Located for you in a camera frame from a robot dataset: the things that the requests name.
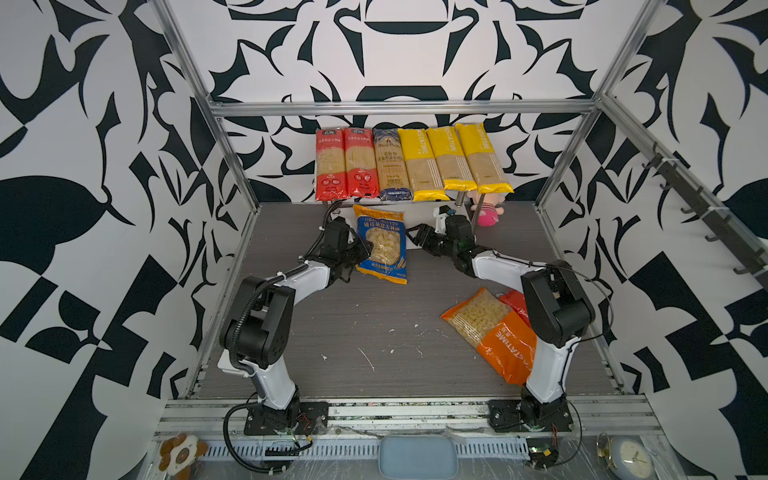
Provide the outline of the yellow spaghetti bag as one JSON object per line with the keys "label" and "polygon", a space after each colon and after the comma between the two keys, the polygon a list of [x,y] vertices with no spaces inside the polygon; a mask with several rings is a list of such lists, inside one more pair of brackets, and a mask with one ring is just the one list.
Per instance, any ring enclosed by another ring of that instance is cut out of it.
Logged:
{"label": "yellow spaghetti bag", "polygon": [[457,124],[456,131],[479,194],[509,194],[509,184],[482,124]]}
{"label": "yellow spaghetti bag", "polygon": [[426,130],[444,188],[451,191],[469,192],[477,189],[459,136],[454,127]]}
{"label": "yellow spaghetti bag", "polygon": [[398,130],[413,200],[448,201],[435,156],[423,129]]}

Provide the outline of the blue orange orecchiette bag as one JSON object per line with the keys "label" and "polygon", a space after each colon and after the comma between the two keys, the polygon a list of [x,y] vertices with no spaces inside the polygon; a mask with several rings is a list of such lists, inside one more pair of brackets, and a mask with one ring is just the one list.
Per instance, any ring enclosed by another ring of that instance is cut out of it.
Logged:
{"label": "blue orange orecchiette bag", "polygon": [[369,257],[356,269],[378,279],[406,285],[406,228],[403,212],[377,210],[355,205],[357,234],[372,244]]}

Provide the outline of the red macaroni bag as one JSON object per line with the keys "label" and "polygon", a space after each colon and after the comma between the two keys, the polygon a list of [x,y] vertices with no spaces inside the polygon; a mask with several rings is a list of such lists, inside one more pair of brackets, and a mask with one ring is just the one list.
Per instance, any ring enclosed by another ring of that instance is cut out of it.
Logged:
{"label": "red macaroni bag", "polygon": [[499,300],[509,306],[530,327],[530,319],[524,295],[515,289],[511,289],[499,297]]}

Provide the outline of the orange pasta bag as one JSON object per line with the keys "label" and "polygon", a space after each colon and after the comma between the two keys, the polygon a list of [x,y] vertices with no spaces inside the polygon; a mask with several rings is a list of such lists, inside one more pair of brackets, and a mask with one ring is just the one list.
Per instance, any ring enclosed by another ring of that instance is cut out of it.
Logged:
{"label": "orange pasta bag", "polygon": [[505,380],[522,386],[534,367],[537,337],[530,326],[486,288],[445,311],[449,323]]}

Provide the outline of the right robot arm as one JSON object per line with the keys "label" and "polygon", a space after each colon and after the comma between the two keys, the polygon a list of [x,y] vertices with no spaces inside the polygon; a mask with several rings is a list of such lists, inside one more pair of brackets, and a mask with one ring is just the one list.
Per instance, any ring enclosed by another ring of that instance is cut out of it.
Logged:
{"label": "right robot arm", "polygon": [[564,432],[571,426],[565,383],[571,355],[594,321],[594,308],[568,263],[536,266],[505,257],[475,241],[463,215],[407,229],[408,238],[434,256],[450,258],[462,273],[521,292],[528,317],[508,310],[487,289],[443,316],[503,379],[521,388],[516,401],[492,401],[488,422],[497,432]]}

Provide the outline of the blue gold spaghetti bag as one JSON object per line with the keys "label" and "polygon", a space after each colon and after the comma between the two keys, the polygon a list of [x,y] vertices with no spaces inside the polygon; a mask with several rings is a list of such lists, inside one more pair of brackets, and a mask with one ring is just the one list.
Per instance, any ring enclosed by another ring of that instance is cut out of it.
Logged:
{"label": "blue gold spaghetti bag", "polygon": [[413,193],[396,129],[374,129],[373,145],[379,197],[384,201],[411,201]]}

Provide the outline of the red spaghetti bag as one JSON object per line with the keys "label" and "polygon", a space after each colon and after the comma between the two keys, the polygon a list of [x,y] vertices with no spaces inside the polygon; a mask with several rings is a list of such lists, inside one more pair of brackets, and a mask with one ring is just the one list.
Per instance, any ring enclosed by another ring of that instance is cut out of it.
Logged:
{"label": "red spaghetti bag", "polygon": [[351,197],[380,195],[373,132],[364,128],[342,131],[348,192]]}
{"label": "red spaghetti bag", "polygon": [[349,197],[344,138],[341,129],[323,129],[315,134],[315,200],[343,200]]}

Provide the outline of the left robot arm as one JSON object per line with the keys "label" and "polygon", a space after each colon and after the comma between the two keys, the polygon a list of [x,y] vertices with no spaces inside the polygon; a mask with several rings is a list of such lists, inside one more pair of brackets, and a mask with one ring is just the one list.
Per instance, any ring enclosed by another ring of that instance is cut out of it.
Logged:
{"label": "left robot arm", "polygon": [[297,266],[241,282],[221,327],[217,368],[256,389],[256,400],[245,407],[246,435],[304,435],[313,427],[314,416],[300,418],[299,387],[289,376],[284,352],[296,304],[338,280],[347,283],[355,266],[372,253],[372,244],[336,213],[341,205],[335,201],[327,208],[318,237]]}

